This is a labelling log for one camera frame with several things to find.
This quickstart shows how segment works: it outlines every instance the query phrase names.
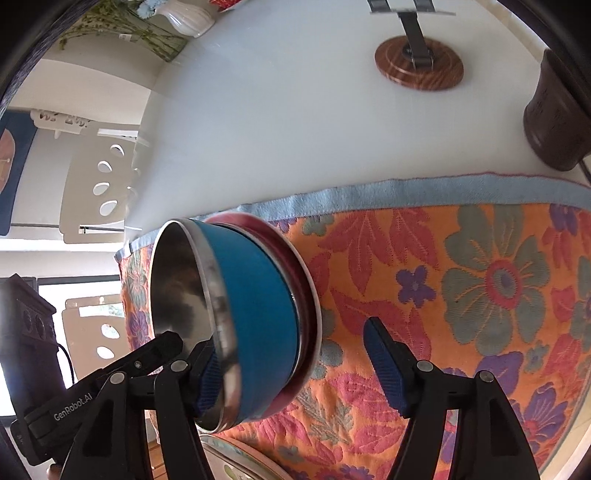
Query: orange floral fabric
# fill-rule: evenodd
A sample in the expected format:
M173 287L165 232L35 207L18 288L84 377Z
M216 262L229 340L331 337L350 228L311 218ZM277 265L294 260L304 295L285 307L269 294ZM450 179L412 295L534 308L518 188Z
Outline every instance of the orange floral fabric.
M417 358L473 376L492 371L538 467L560 444L589 383L591 215L561 205L361 210L273 222L314 278L320 360L279 414L222 433L296 480L383 480L406 421L390 409L362 342L379 316ZM133 348L150 336L151 247L121 261ZM450 468L446 422L436 479Z

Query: round wooden base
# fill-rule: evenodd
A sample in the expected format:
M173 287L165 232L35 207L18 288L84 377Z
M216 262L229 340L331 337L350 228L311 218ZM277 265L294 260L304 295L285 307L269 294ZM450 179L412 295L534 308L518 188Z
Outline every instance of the round wooden base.
M405 36L386 40L375 51L375 63L380 72L393 82L417 90L446 90L462 81L462 59L447 45L425 38L427 47L433 51L433 69L415 69L402 51L408 44Z

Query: white vase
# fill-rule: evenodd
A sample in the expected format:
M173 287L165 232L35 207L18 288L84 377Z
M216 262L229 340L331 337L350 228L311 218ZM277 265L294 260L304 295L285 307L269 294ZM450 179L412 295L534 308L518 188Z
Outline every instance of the white vase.
M214 24L212 16L206 10L178 0L168 0L155 11L168 18L177 32L190 37L200 37Z

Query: screw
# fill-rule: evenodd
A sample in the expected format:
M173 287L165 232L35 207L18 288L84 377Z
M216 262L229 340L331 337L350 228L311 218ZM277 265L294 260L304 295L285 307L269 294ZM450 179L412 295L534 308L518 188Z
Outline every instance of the screw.
M111 375L111 383L113 385L119 385L123 380L125 380L125 374L122 372L115 372Z
M431 370L433 370L433 364L427 360L419 360L417 362L417 368L421 372L430 372Z
M182 372L185 368L187 368L187 362L184 360L176 360L170 365L170 369L173 372Z
M488 370L483 370L482 372L480 372L478 374L478 376L480 377L480 379L483 382L486 382L486 383L491 383L495 379L495 376L492 373L490 373Z

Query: white table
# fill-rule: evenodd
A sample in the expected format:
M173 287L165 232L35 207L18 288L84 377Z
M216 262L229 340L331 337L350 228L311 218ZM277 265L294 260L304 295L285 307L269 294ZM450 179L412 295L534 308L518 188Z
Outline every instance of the white table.
M391 1L394 7L396 0ZM403 34L365 0L251 0L161 73L142 120L132 239L169 218L390 178L558 176L529 147L522 114L539 65L473 0L420 15L465 78L418 92L380 74L376 47ZM584 181L578 170L564 177Z

